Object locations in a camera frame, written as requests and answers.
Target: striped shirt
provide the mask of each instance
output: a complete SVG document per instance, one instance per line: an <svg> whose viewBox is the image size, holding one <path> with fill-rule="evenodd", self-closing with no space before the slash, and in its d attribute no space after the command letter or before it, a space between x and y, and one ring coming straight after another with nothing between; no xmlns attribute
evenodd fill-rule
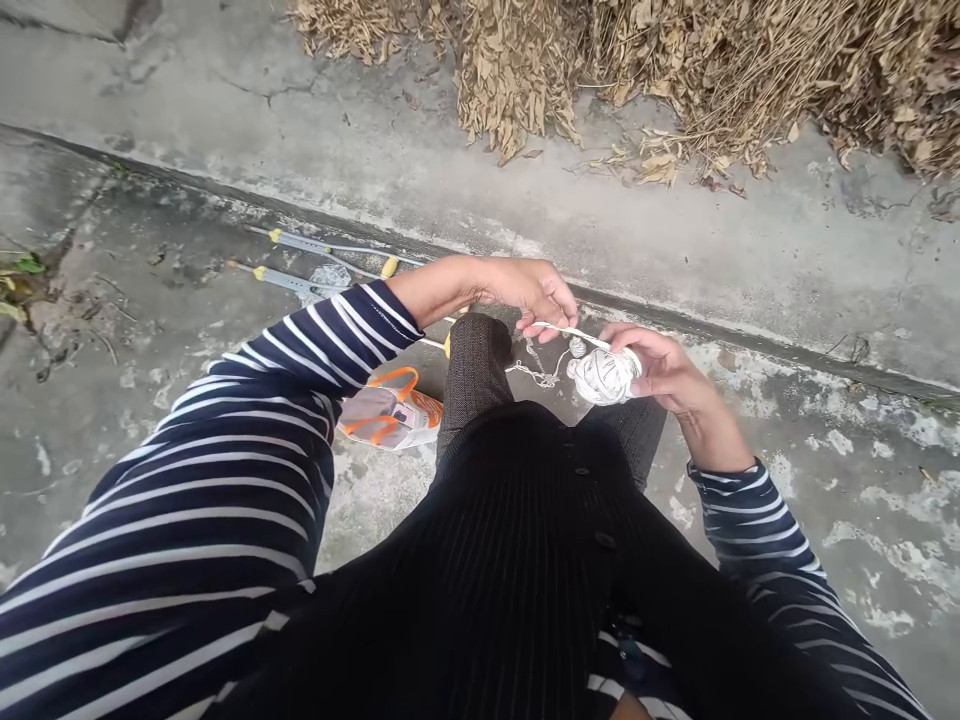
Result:
<svg viewBox="0 0 960 720"><path fill-rule="evenodd" d="M377 281L215 362L0 598L0 717L190 720L222 701L316 589L340 401L419 337ZM690 475L721 572L757 611L869 716L926 717L841 609L766 469ZM669 659L642 635L601 634L598 647L611 639L659 673L635 690L648 712L682 718Z"/></svg>

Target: left hand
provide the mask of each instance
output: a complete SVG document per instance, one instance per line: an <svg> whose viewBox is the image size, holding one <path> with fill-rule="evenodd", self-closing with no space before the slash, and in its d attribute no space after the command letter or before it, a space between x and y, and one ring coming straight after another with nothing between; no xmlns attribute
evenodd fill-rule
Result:
<svg viewBox="0 0 960 720"><path fill-rule="evenodd" d="M534 325L545 320L559 328L577 326L577 301L560 273L548 260L476 258L477 299L482 303L512 305L522 312L517 329L523 336L548 342L560 333Z"/></svg>

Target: concrete curb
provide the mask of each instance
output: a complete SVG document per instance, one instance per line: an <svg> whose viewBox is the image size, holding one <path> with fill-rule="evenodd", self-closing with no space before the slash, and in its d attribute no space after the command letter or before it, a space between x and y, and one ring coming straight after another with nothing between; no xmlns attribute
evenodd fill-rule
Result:
<svg viewBox="0 0 960 720"><path fill-rule="evenodd" d="M286 216L301 222L311 223L329 231L329 233L320 232L319 235L321 239L330 237L337 241L345 240L349 243L351 241L355 242L356 238L369 238L375 242L394 247L404 254L419 255L424 258L437 258L452 254L447 249L414 240L399 233L382 230L372 225L347 220L327 213L307 210L292 203L238 190L237 188L223 185L207 178L131 160L123 155L102 152L32 130L11 127L3 123L0 123L0 127L49 142L101 162L112 165L119 164L134 172L173 181L209 192L213 195L264 208L280 217ZM741 332L705 322L674 310L625 300L616 295L581 287L573 282L570 283L570 286L574 294L585 302L629 313L650 325L670 328L698 335L703 338L736 345L748 350L754 350L780 360L830 373L853 382L870 385L886 392L909 395L919 400L943 403L948 406L953 406L955 403L960 402L960 390L935 382L909 377L870 365L860 365L840 360L814 350L780 343L760 335Z"/></svg>

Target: pants leg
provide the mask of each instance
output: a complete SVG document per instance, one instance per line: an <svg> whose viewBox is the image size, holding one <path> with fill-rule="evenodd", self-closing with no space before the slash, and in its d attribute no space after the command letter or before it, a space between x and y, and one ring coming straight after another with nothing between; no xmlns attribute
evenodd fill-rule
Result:
<svg viewBox="0 0 960 720"><path fill-rule="evenodd" d="M513 402L506 368L512 354L510 331L500 320L467 313L450 330L450 369L443 392L443 420L437 438L437 465L450 441L487 410Z"/></svg>
<svg viewBox="0 0 960 720"><path fill-rule="evenodd" d="M640 489L647 489L647 477L660 444L667 411L653 398L633 398L621 405L594 406L578 428L602 427L613 431L630 465L630 474Z"/></svg>

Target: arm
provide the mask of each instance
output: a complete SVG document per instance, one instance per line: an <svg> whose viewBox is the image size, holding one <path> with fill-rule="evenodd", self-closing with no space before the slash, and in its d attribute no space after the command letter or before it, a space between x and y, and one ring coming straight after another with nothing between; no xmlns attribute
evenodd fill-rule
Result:
<svg viewBox="0 0 960 720"><path fill-rule="evenodd" d="M340 401L479 298L576 321L549 263L448 258L284 318L227 353L0 598L0 715L198 717L310 580Z"/></svg>
<svg viewBox="0 0 960 720"><path fill-rule="evenodd" d="M608 326L601 339L611 340L614 352L629 345L640 355L645 376L634 381L634 395L654 397L676 415L720 572L741 584L757 612L797 648L832 667L870 717L926 718L897 672L840 606L769 472L680 345L624 323Z"/></svg>

